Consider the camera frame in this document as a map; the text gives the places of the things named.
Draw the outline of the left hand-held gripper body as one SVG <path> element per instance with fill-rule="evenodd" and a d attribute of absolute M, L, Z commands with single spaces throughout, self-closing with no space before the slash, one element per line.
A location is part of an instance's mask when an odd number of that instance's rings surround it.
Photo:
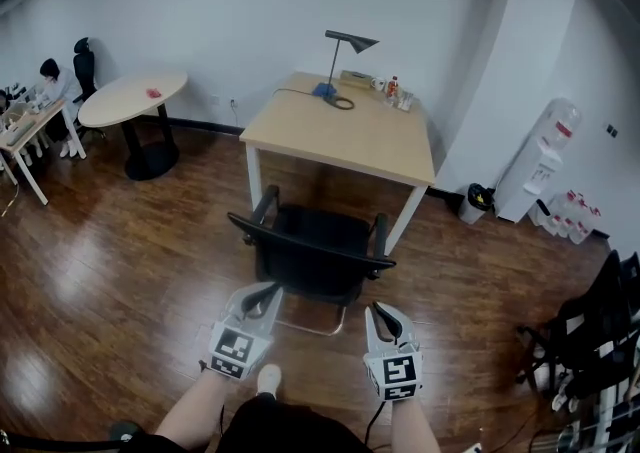
<path fill-rule="evenodd" d="M 243 330 L 227 321 L 214 323 L 204 368 L 234 380 L 245 380 L 273 343 L 269 334 Z"/>

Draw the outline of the grey bin with black bag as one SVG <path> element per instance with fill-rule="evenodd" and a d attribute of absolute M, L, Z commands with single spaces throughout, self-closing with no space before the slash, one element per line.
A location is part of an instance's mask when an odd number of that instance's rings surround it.
<path fill-rule="evenodd" d="M 458 209 L 458 217 L 465 223 L 473 225 L 494 205 L 493 193 L 478 183 L 472 183 L 466 190 L 465 197 Z"/>

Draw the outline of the long white-legged work desk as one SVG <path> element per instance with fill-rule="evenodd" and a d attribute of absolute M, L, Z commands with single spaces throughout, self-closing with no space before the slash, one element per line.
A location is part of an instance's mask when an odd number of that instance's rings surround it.
<path fill-rule="evenodd" d="M 56 115 L 62 115 L 65 119 L 69 135 L 71 136 L 71 139 L 78 151 L 79 157 L 81 159 L 85 159 L 86 152 L 75 130 L 75 126 L 69 121 L 68 113 L 63 101 L 58 100 L 51 103 L 46 108 L 38 112 L 32 109 L 27 103 L 17 102 L 10 110 L 7 111 L 7 114 L 11 116 L 18 112 L 20 112 L 21 115 L 15 119 L 12 119 L 11 117 L 8 119 L 5 117 L 0 118 L 0 124 L 5 125 L 5 129 L 0 131 L 0 165 L 4 167 L 4 170 L 9 175 L 13 184 L 18 185 L 16 178 L 3 157 L 3 152 L 6 152 L 15 160 L 40 202 L 46 206 L 48 204 L 48 199 L 42 192 L 36 180 L 33 178 L 21 151 L 27 147 L 27 144 L 35 138 Z"/>

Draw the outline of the wooden tissue box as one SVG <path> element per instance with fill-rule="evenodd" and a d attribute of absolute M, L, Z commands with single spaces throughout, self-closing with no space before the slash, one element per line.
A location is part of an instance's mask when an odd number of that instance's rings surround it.
<path fill-rule="evenodd" d="M 371 75 L 357 71 L 342 70 L 340 73 L 340 82 L 352 87 L 369 89 L 372 85 L 372 79 Z"/>

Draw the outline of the black desk lamp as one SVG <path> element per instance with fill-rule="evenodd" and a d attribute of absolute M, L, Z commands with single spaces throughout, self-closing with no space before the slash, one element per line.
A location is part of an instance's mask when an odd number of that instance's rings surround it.
<path fill-rule="evenodd" d="M 358 36 L 355 34 L 348 34 L 344 32 L 338 32 L 335 30 L 326 30 L 325 37 L 329 39 L 333 39 L 336 41 L 336 47 L 334 51 L 334 56 L 332 60 L 331 70 L 329 74 L 329 79 L 327 82 L 326 90 L 323 95 L 323 100 L 333 108 L 349 111 L 355 107 L 355 104 L 352 100 L 342 97 L 338 94 L 337 90 L 332 85 L 333 74 L 335 70 L 335 64 L 337 61 L 337 56 L 340 48 L 340 44 L 342 42 L 346 42 L 351 45 L 356 54 L 359 54 L 374 45 L 378 44 L 379 41 L 367 37 Z"/>

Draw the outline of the person's left forearm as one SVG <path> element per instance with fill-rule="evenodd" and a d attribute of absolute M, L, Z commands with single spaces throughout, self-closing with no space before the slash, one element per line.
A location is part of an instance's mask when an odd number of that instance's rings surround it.
<path fill-rule="evenodd" d="M 237 390 L 237 380 L 203 370 L 170 409 L 155 431 L 187 451 L 206 448 L 219 424 L 225 401 Z"/>

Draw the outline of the person's left white shoe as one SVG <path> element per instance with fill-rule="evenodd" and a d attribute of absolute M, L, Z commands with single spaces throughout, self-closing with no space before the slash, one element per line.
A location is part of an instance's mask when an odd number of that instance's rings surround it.
<path fill-rule="evenodd" d="M 270 395 L 272 398 L 276 398 L 281 380 L 281 368 L 276 364 L 265 364 L 258 374 L 256 394 Z"/>

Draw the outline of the group of red-capped water bottles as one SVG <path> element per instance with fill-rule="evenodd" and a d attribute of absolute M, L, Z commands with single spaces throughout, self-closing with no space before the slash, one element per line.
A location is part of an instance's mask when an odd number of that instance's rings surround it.
<path fill-rule="evenodd" d="M 538 199 L 527 215 L 536 227 L 576 245 L 598 229 L 602 217 L 597 206 L 590 205 L 582 193 L 574 190 L 558 193 L 548 203 Z"/>

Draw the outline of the white water dispenser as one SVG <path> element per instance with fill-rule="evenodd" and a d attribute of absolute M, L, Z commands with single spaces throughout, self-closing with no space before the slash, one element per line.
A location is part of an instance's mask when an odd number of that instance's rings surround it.
<path fill-rule="evenodd" d="M 562 166 L 557 150 L 541 139 L 530 138 L 497 184 L 494 193 L 496 216 L 519 222 Z"/>

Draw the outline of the black stand with round cap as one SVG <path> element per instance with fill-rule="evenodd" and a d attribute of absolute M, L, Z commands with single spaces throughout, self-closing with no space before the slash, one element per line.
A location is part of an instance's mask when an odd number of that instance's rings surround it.
<path fill-rule="evenodd" d="M 143 429 L 131 421 L 118 421 L 109 430 L 109 438 L 97 441 L 44 439 L 0 429 L 0 453 L 97 453 L 119 451 Z"/>

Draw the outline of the square wooden white-legged table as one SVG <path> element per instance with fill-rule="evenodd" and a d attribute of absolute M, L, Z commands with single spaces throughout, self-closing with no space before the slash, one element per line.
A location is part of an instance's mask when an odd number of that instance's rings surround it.
<path fill-rule="evenodd" d="M 263 151 L 408 185 L 412 191 L 387 236 L 389 255 L 436 182 L 424 109 L 414 100 L 409 112 L 397 110 L 371 89 L 339 84 L 339 94 L 355 104 L 339 110 L 311 94 L 322 81 L 320 75 L 292 74 L 240 135 L 252 207 L 263 195 Z"/>

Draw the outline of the black chair with chrome frame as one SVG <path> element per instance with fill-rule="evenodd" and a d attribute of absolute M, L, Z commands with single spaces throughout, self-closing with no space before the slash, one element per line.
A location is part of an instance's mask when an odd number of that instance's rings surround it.
<path fill-rule="evenodd" d="M 388 257 L 388 217 L 372 223 L 349 215 L 282 203 L 280 189 L 270 185 L 251 216 L 227 217 L 255 248 L 255 273 L 260 282 L 276 283 L 288 294 L 337 307 L 337 324 L 321 331 L 287 326 L 319 336 L 337 335 L 347 308 L 359 298 L 364 282 L 396 266 Z"/>

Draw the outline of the clear water jug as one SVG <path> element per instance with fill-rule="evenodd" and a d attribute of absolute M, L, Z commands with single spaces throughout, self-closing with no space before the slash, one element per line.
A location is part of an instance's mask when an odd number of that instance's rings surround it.
<path fill-rule="evenodd" d="M 578 108 L 568 99 L 552 99 L 545 108 L 538 136 L 548 148 L 562 151 L 572 139 L 582 120 Z"/>

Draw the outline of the person's black clothing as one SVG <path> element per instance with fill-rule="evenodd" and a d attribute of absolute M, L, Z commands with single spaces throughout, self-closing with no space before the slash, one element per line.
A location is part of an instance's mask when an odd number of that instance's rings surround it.
<path fill-rule="evenodd" d="M 217 429 L 211 415 L 169 416 L 155 433 L 134 435 L 119 453 L 203 453 Z M 373 452 L 342 423 L 261 393 L 238 408 L 215 453 Z"/>

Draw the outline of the white metal rack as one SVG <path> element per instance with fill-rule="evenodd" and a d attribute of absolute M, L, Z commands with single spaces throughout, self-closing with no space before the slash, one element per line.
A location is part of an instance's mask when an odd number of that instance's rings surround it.
<path fill-rule="evenodd" d="M 552 453 L 640 451 L 640 372 L 584 400 L 566 398 L 569 418 L 552 440 Z"/>

